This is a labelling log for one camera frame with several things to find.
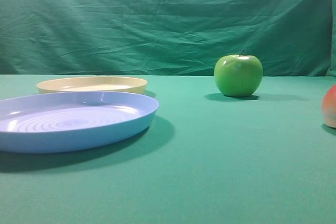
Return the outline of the green apple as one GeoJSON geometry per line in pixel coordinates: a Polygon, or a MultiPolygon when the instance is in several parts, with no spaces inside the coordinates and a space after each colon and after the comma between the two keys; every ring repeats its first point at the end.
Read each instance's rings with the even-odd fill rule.
{"type": "Polygon", "coordinates": [[[215,84],[227,97],[249,97],[254,94],[263,78],[263,66],[253,55],[221,57],[214,67],[215,84]]]}

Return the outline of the green backdrop cloth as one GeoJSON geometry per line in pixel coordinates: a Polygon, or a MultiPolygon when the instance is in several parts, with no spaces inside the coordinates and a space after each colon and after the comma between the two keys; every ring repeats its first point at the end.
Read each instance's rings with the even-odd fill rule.
{"type": "Polygon", "coordinates": [[[335,75],[335,0],[1,0],[2,74],[335,75]]]}

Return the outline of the yellow plastic plate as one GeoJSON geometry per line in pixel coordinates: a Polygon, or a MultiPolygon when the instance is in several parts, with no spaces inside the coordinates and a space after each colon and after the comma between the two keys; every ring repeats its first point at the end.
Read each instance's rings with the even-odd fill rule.
{"type": "Polygon", "coordinates": [[[147,80],[121,76],[88,76],[62,78],[36,84],[39,93],[77,91],[116,91],[143,94],[147,80]]]}

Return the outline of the blue plastic plate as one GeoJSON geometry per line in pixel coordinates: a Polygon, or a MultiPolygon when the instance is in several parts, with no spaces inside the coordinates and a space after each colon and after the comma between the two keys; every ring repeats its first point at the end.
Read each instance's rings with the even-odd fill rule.
{"type": "Polygon", "coordinates": [[[45,154],[116,143],[147,129],[159,102],[114,91],[36,94],[1,101],[1,151],[45,154]]]}

